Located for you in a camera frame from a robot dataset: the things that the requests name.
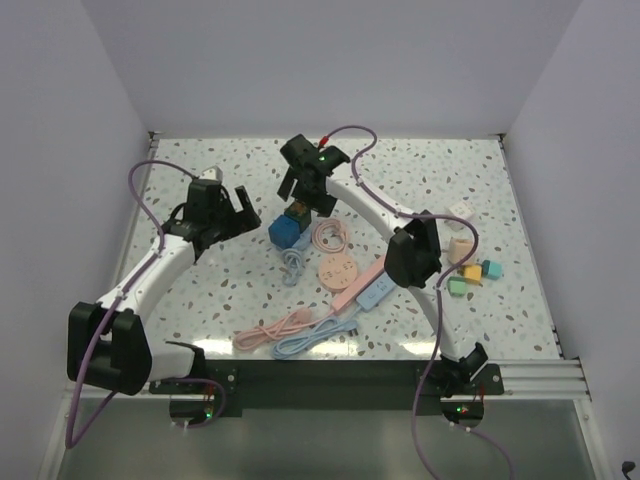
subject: light blue charging cable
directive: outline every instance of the light blue charging cable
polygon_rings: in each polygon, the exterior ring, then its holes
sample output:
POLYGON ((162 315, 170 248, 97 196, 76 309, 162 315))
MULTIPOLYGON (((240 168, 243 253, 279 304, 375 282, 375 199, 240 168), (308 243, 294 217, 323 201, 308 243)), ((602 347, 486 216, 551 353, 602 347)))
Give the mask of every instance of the light blue charging cable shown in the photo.
POLYGON ((300 234, 300 238, 291 248, 282 251, 282 259, 287 267, 287 273, 282 277, 282 282, 287 287, 293 287, 298 283, 304 271, 304 258, 302 252, 311 245, 311 227, 300 234))
POLYGON ((361 310, 362 307, 358 306, 358 308, 356 308, 344 322, 341 322, 335 315, 331 315, 304 334, 283 338, 273 346, 271 355, 276 360, 286 360, 287 358, 297 355, 320 342, 324 342, 328 338, 333 337, 336 333, 356 330, 358 328, 358 322, 356 322, 353 317, 355 317, 361 310))

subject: pink round disc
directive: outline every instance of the pink round disc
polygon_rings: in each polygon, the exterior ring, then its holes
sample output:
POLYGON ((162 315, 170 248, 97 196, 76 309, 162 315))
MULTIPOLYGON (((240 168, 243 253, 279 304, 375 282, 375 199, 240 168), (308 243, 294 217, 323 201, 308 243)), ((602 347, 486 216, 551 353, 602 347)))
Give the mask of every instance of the pink round disc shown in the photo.
POLYGON ((324 288, 338 293, 351 285, 358 277, 358 266, 353 258, 345 253, 329 255, 320 264, 318 278, 324 288))

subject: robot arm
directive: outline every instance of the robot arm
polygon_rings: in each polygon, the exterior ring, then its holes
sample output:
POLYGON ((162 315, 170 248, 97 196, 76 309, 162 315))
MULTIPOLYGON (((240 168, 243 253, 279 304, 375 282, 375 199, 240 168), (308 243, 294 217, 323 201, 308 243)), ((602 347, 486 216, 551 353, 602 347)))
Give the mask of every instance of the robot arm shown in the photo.
MULTIPOLYGON (((431 277, 442 267, 435 220, 399 217, 387 210, 360 187, 350 169, 349 157, 335 146, 320 150, 298 135, 280 153, 289 169, 278 195, 285 201, 291 195, 320 216, 329 216, 337 200, 356 210, 389 243, 386 272, 396 284, 411 292, 436 331, 437 309, 428 295, 433 291, 431 277)), ((371 185, 368 188, 396 211, 412 213, 379 189, 371 185)), ((440 351, 446 368, 464 382, 473 379, 488 360, 470 325, 447 317, 443 317, 440 351)))
POLYGON ((78 303, 69 315, 67 375, 76 380, 91 338, 107 313, 111 319, 91 356, 85 382, 111 391, 134 395, 148 381, 180 378, 195 373, 204 362, 201 349, 177 342, 149 343, 144 325, 173 282, 211 245, 260 226, 243 187, 236 188, 243 209, 236 212, 222 186, 218 168, 191 181, 187 201, 162 225, 160 238, 140 263, 112 291, 96 303, 78 303), (175 218, 183 209, 181 219, 175 218), (141 266, 151 265, 139 272, 141 266))

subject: white wall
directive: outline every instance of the white wall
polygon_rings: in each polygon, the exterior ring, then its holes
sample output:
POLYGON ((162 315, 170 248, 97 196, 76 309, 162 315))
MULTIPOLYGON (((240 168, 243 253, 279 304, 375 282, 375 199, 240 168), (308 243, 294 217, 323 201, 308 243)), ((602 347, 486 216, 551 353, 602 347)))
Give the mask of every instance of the white wall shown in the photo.
POLYGON ((146 151, 76 0, 0 4, 0 467, 35 478, 60 405, 66 322, 107 286, 146 151))
POLYGON ((145 124, 506 132, 580 0, 83 0, 145 124))
POLYGON ((569 355, 613 466, 640 461, 640 3, 584 0, 507 135, 507 159, 569 355))

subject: small block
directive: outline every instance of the small block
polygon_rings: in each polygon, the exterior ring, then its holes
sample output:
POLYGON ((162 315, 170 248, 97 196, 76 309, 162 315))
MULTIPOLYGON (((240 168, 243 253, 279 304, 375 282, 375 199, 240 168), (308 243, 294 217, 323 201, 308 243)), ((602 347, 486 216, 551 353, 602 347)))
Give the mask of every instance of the small block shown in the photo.
MULTIPOLYGON (((465 202, 464 200, 461 200, 455 205, 451 205, 449 208, 447 208, 447 214, 453 215, 454 217, 462 218, 463 220, 471 220, 475 213, 476 212, 471 204, 469 202, 465 202)), ((445 220, 444 223, 456 232, 464 228, 464 225, 452 220, 445 220)))
POLYGON ((289 205, 284 214, 292 220, 298 222, 300 233, 304 232, 311 225, 311 210, 305 204, 298 201, 289 205))
POLYGON ((498 280, 502 277, 502 265, 498 262, 485 260, 482 262, 482 276, 491 280, 498 280))
POLYGON ((482 281, 482 267, 480 265, 469 265, 464 267, 464 279, 467 283, 480 285, 482 281))
POLYGON ((462 297, 467 293, 467 283, 462 277, 450 277, 447 280, 447 287, 449 288, 449 293, 454 297, 462 297))
MULTIPOLYGON (((471 240, 465 240, 463 238, 451 238, 449 241, 449 251, 447 256, 451 265, 458 263, 467 255, 473 248, 473 242, 471 240)), ((464 265, 473 265, 475 255, 472 255, 469 260, 464 262, 464 265)))

